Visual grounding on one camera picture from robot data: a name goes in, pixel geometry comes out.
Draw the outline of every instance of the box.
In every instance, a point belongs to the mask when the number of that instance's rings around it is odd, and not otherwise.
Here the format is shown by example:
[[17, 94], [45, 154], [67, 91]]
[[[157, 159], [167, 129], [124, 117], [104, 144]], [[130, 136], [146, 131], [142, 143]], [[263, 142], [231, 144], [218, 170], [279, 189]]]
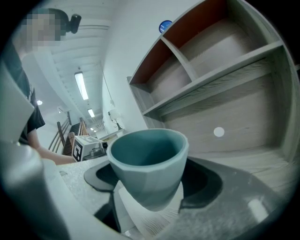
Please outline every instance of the box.
[[101, 140], [91, 136], [75, 136], [72, 157], [77, 162], [82, 162], [83, 157], [90, 154], [93, 148], [98, 148]]

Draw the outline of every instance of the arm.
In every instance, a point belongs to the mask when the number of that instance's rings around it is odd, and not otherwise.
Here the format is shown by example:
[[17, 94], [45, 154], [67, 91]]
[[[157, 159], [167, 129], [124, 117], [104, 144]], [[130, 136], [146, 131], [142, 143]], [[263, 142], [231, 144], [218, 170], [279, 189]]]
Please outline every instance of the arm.
[[50, 150], [43, 148], [38, 140], [37, 130], [34, 129], [30, 133], [27, 134], [28, 143], [31, 147], [33, 147], [41, 156], [41, 158], [47, 158], [53, 160], [56, 165], [74, 163], [74, 159], [71, 156], [64, 156]]

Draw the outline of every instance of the wooden shelf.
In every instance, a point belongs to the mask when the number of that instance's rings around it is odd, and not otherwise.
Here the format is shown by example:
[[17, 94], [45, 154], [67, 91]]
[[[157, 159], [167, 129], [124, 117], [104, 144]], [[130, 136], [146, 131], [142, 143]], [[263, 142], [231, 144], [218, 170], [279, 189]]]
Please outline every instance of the wooden shelf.
[[146, 83], [172, 55], [172, 51], [159, 39], [146, 54], [129, 83]]
[[270, 73], [270, 63], [266, 59], [262, 59], [191, 91], [159, 108], [157, 112], [160, 116], [167, 115]]
[[246, 65], [249, 65], [253, 62], [256, 62], [262, 58], [265, 58], [266, 56], [268, 56], [271, 52], [273, 52], [274, 50], [280, 48], [282, 46], [282, 42], [281, 41], [277, 41], [275, 43], [271, 43], [268, 44], [264, 47], [261, 47], [259, 49], [256, 49], [244, 56], [241, 56], [231, 62], [229, 62], [228, 64], [221, 66], [217, 69], [215, 69], [214, 71], [211, 71], [209, 73], [207, 73], [206, 75], [196, 79], [195, 81], [193, 81], [192, 83], [186, 85], [185, 87], [181, 88], [180, 90], [178, 90], [177, 92], [174, 92], [172, 95], [170, 95], [169, 97], [163, 99], [162, 101], [160, 101], [159, 103], [153, 105], [152, 107], [148, 108], [146, 111], [144, 111], [142, 114], [146, 115], [154, 110], [157, 110], [161, 107], [163, 107], [164, 105], [182, 97], [183, 95], [188, 94], [189, 92], [205, 85], [208, 84], [230, 72], [233, 72], [239, 68], [242, 68]]
[[249, 173], [259, 173], [266, 168], [280, 168], [287, 165], [280, 148], [267, 146], [230, 152], [190, 152], [189, 157], [236, 167]]
[[[147, 126], [180, 131], [197, 157], [295, 159], [295, 66], [276, 30], [244, 0], [192, 7], [159, 37], [128, 82]], [[219, 127], [223, 135], [215, 134]]]
[[189, 61], [187, 58], [178, 50], [177, 47], [175, 47], [171, 42], [169, 42], [167, 39], [164, 37], [160, 38], [166, 45], [167, 47], [173, 52], [173, 54], [176, 56], [178, 61], [182, 64], [183, 68], [187, 72], [187, 75], [191, 79], [191, 81], [195, 81], [197, 78], [197, 73], [193, 69], [193, 67], [190, 65]]

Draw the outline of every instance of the ceramic cup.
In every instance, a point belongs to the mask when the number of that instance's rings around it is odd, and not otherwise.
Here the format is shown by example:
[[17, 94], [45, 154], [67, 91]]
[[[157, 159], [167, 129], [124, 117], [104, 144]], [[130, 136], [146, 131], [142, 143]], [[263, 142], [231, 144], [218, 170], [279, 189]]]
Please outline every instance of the ceramic cup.
[[110, 164], [126, 190], [151, 211], [165, 208], [179, 186], [188, 156], [188, 139], [169, 129], [123, 135], [107, 149]]

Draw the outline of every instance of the ceiling light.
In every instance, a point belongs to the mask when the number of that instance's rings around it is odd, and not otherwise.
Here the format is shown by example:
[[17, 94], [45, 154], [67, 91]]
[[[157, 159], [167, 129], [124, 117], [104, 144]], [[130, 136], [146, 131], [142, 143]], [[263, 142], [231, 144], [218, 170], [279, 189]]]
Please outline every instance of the ceiling light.
[[85, 85], [84, 85], [83, 73], [82, 72], [75, 73], [75, 79], [82, 98], [84, 100], [89, 99], [88, 93], [86, 92]]
[[90, 114], [90, 116], [91, 116], [92, 118], [95, 116], [93, 110], [88, 109], [88, 112], [89, 112], [89, 114]]

